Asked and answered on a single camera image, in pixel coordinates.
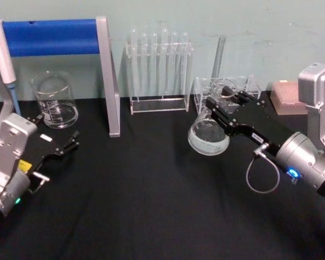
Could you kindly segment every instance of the black tablecloth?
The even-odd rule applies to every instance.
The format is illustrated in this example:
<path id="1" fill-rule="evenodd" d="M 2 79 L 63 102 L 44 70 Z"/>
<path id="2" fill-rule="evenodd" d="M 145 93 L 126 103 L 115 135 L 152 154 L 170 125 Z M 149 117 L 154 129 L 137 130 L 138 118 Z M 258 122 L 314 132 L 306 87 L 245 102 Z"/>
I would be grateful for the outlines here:
<path id="1" fill-rule="evenodd" d="M 131 116 L 122 99 L 120 138 L 108 136 L 103 100 L 77 107 L 72 127 L 39 127 L 60 141 L 77 129 L 81 145 L 45 165 L 51 182 L 0 224 L 0 259 L 325 259 L 325 198 L 284 174 L 275 192 L 252 192 L 245 171 L 257 146 L 245 137 L 215 157 L 195 152 L 193 104 Z M 305 115 L 278 120 L 306 134 Z M 269 189 L 275 172 L 258 161 L 251 182 Z"/>

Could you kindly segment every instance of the wall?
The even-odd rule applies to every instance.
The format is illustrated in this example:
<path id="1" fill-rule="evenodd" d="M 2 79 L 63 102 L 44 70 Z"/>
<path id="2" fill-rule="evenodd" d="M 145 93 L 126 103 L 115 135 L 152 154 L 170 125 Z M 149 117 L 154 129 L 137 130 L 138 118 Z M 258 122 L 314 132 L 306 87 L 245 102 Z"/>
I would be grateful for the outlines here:
<path id="1" fill-rule="evenodd" d="M 255 74 L 260 87 L 296 80 L 313 62 L 325 63 L 325 0 L 1 0 L 5 21 L 107 16 L 121 95 L 127 95 L 122 55 L 132 25 L 187 31 L 195 53 L 193 77 L 210 77 L 217 40 L 227 35 L 223 76 Z M 72 74 L 76 98 L 103 96 L 97 55 L 15 58 L 18 98 L 33 99 L 29 80 L 39 71 Z"/>

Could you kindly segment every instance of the glass beaker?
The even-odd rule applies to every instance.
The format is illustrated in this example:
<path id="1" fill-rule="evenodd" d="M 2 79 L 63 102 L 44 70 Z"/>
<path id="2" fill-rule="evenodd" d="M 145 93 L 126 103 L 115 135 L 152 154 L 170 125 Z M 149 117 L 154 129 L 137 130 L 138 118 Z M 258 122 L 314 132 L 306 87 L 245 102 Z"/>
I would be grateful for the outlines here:
<path id="1" fill-rule="evenodd" d="M 30 83 L 47 126 L 63 129 L 76 122 L 78 111 L 68 73 L 44 71 L 33 78 Z"/>
<path id="2" fill-rule="evenodd" d="M 210 97 L 219 107 L 226 110 L 230 101 L 227 99 L 237 93 L 237 86 L 227 79 L 210 81 Z M 191 147 L 203 155 L 217 155 L 229 146 L 230 138 L 224 130 L 211 118 L 211 111 L 205 107 L 189 129 L 188 141 Z"/>

